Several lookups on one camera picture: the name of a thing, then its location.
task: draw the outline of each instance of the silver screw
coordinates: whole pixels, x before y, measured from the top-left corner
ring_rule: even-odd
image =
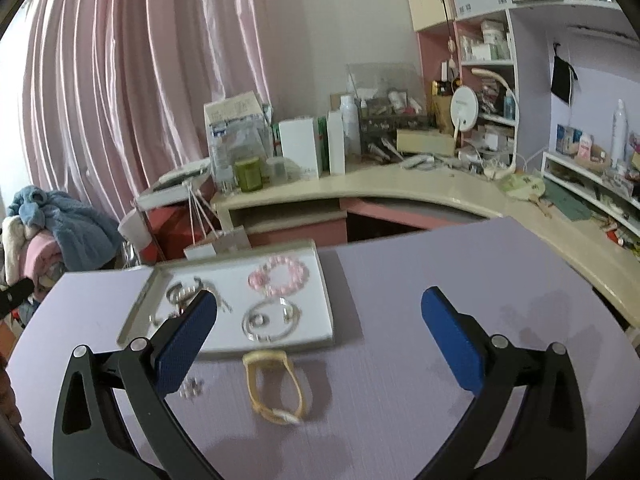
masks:
[[[138,339],[134,339],[130,345],[131,349],[134,352],[140,352],[146,348],[146,339],[143,337],[139,337]]]
[[[558,355],[566,354],[566,346],[564,346],[562,343],[553,343],[551,345],[551,349]]]
[[[86,346],[80,345],[74,348],[74,357],[82,357],[84,354],[86,354]]]
[[[491,338],[491,344],[494,345],[496,348],[504,349],[504,348],[507,348],[507,346],[509,346],[509,340],[505,338],[505,336],[503,335],[494,335]]]

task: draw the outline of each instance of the pink curtain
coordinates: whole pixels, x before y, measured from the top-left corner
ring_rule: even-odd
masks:
[[[31,180],[122,218],[207,156],[203,104],[270,100],[260,0],[29,0],[19,100]]]

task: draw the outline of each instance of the yellow watch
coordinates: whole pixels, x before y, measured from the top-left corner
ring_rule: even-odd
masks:
[[[301,424],[306,410],[305,397],[293,369],[293,363],[289,357],[287,357],[286,352],[280,350],[258,350],[245,354],[242,357],[242,363],[246,369],[246,385],[249,389],[249,398],[254,412],[258,413],[264,419],[272,422],[273,424],[279,424],[281,426],[286,426],[287,424]],[[256,380],[257,371],[259,369],[264,371],[268,368],[273,368],[274,363],[282,364],[293,379],[293,383],[296,385],[300,402],[298,403],[298,408],[295,413],[291,413],[286,410],[278,410],[276,408],[269,408],[260,402],[260,399],[258,398],[258,384]]]

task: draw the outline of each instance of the desk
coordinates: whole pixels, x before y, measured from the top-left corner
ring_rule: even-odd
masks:
[[[640,328],[640,264],[629,251],[613,244],[592,221],[570,222],[555,209],[548,219],[533,204],[512,200],[495,184],[459,171],[377,166],[230,198],[216,197],[212,205],[222,227],[230,229],[241,224],[241,212],[249,208],[354,197],[415,200],[485,218],[515,218],[588,280],[630,325]]]
[[[413,478],[471,400],[422,321],[420,298],[432,285],[488,334],[499,332],[535,349],[553,341],[567,346],[586,407],[589,471],[608,455],[640,404],[640,360],[623,332],[591,287],[513,219],[319,254],[336,341],[332,348],[293,356],[309,400],[305,424],[283,428],[255,415],[238,360],[197,361],[191,374],[204,381],[203,396],[167,399],[228,480]],[[58,394],[73,348],[115,350],[149,272],[66,274],[18,341],[8,371],[22,428],[47,471]],[[118,401],[142,457],[153,462],[128,402],[122,396]],[[510,405],[507,423],[516,410],[517,404]],[[500,427],[484,460],[495,456],[508,429]]]

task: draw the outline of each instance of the pile of clothes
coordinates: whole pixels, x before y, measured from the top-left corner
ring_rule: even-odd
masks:
[[[97,270],[124,241],[118,222],[63,191],[27,186],[6,210],[0,245],[0,288],[23,278],[35,286],[17,315],[25,326],[47,293],[68,271]]]

